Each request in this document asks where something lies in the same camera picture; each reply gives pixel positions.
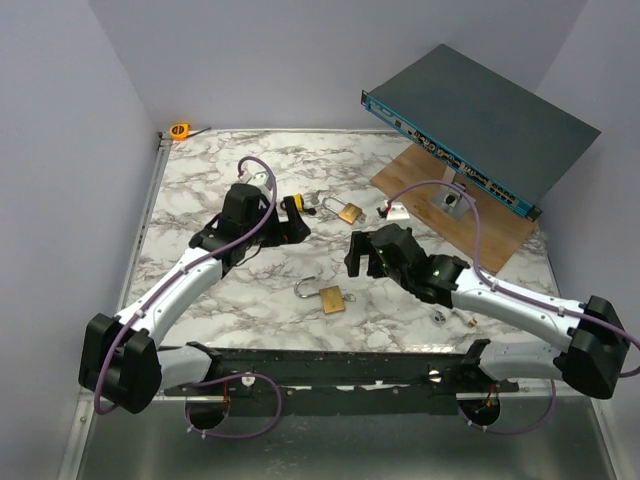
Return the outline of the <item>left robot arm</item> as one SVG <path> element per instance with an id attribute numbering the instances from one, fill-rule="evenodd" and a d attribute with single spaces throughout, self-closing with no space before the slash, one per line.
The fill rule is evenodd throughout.
<path id="1" fill-rule="evenodd" d="M 214 393 L 222 380 L 214 353 L 196 344 L 160 345 L 171 327 L 206 290 L 240 264 L 252 247 L 298 244 L 310 229 L 292 196 L 269 199 L 268 189 L 236 183 L 223 209 L 189 242 L 171 270 L 140 299 L 116 315 L 95 315 L 85 330 L 79 383 L 93 391 L 94 410 L 120 407 L 136 414 L 163 390 L 190 385 Z M 277 208 L 287 214 L 280 220 Z"/>

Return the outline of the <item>long shackle brass padlock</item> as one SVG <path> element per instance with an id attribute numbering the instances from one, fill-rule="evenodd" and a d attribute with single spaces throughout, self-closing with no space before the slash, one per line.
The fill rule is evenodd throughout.
<path id="1" fill-rule="evenodd" d="M 336 196 L 326 196 L 321 206 L 350 225 L 356 222 L 364 223 L 366 220 L 366 214 L 360 207 Z"/>

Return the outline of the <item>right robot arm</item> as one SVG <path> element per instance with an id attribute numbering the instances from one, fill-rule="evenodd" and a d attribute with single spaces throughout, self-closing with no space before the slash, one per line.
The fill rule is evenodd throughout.
<path id="1" fill-rule="evenodd" d="M 471 360 L 459 370 L 467 389 L 548 379 L 592 398 L 612 397 L 631 340 L 608 300 L 554 298 L 485 277 L 456 256 L 426 254 L 411 229 L 394 223 L 352 233 L 345 257 L 349 276 L 358 276 L 362 259 L 368 276 L 389 278 L 424 303 L 484 315 L 533 335 L 530 342 L 475 342 L 467 353 Z"/>

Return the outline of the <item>yellow padlock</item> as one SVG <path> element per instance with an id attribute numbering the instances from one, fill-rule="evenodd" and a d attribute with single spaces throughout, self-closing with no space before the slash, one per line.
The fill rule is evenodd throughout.
<path id="1" fill-rule="evenodd" d="M 307 209 L 305 207 L 305 201 L 304 201 L 303 196 L 301 194 L 295 194 L 293 196 L 293 198 L 294 198 L 294 203 L 295 203 L 297 211 L 298 212 L 306 212 Z"/>

